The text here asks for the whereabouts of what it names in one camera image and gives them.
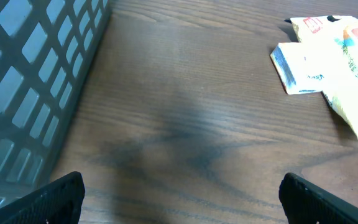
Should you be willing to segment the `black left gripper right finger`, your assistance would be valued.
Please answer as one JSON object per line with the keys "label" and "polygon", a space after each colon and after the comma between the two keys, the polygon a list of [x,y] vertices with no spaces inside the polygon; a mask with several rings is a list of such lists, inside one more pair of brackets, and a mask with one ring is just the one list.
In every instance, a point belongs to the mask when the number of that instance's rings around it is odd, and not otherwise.
{"label": "black left gripper right finger", "polygon": [[285,174],[278,196],[289,224],[358,224],[357,207],[294,173]]}

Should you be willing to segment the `yellow snack bag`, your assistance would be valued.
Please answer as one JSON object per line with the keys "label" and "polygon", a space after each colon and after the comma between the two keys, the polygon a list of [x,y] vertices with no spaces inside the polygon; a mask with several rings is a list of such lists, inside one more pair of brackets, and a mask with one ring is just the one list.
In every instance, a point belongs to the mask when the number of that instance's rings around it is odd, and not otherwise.
{"label": "yellow snack bag", "polygon": [[298,41],[316,51],[323,94],[358,140],[358,19],[329,15],[292,17],[287,22]]}

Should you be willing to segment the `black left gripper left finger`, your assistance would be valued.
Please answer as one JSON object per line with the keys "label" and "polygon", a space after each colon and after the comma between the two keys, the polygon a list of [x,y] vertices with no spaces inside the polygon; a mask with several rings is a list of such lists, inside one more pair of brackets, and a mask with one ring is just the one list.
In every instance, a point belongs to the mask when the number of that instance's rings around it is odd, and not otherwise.
{"label": "black left gripper left finger", "polygon": [[84,197],[82,175],[74,171],[0,208],[0,223],[77,224]]}

